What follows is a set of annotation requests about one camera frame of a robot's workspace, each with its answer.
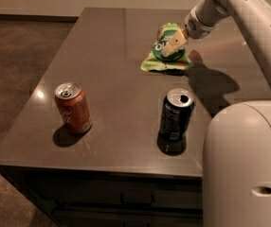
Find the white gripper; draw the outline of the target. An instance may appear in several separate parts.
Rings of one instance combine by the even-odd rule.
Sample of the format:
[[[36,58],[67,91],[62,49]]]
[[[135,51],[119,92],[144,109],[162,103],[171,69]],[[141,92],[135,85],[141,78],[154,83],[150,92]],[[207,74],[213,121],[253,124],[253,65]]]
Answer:
[[[169,36],[165,46],[162,49],[162,56],[167,58],[171,54],[184,48],[189,37],[197,40],[207,37],[215,26],[204,25],[197,17],[195,9],[192,9],[184,20],[185,29],[166,30],[162,36]]]

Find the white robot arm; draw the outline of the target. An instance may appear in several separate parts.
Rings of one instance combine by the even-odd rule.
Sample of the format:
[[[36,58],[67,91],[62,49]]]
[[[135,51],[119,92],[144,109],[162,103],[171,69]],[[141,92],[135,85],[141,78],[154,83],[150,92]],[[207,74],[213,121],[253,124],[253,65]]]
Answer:
[[[233,17],[271,89],[271,6],[264,0],[201,0],[163,50],[206,37]],[[203,226],[271,227],[271,100],[231,105],[211,120],[203,146]]]

